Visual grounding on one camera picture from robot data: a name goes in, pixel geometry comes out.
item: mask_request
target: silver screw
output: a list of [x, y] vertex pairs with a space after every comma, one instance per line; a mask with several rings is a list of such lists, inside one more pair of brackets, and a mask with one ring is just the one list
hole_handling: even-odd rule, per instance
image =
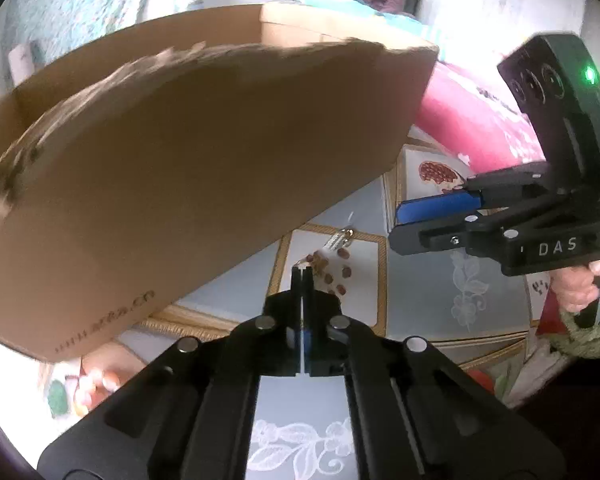
[[276, 320], [271, 316], [258, 316], [256, 318], [256, 328], [258, 330], [271, 330], [276, 325]]
[[421, 337], [410, 337], [407, 339], [407, 348], [419, 354], [427, 349], [427, 342]]
[[178, 341], [178, 350], [180, 350], [183, 354], [190, 354], [191, 352], [195, 352], [200, 346], [198, 340], [195, 337], [183, 337]]
[[351, 324], [349, 318], [346, 316], [333, 316], [329, 322], [336, 330], [344, 330], [349, 328]]

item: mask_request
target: cardboard box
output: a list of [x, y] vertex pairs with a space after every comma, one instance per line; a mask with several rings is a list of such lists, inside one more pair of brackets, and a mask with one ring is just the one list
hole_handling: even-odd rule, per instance
[[[200, 41], [283, 51], [126, 67], [69, 99]], [[141, 23], [40, 70], [0, 101], [0, 342], [85, 354], [377, 178], [436, 55], [376, 20], [266, 4]]]

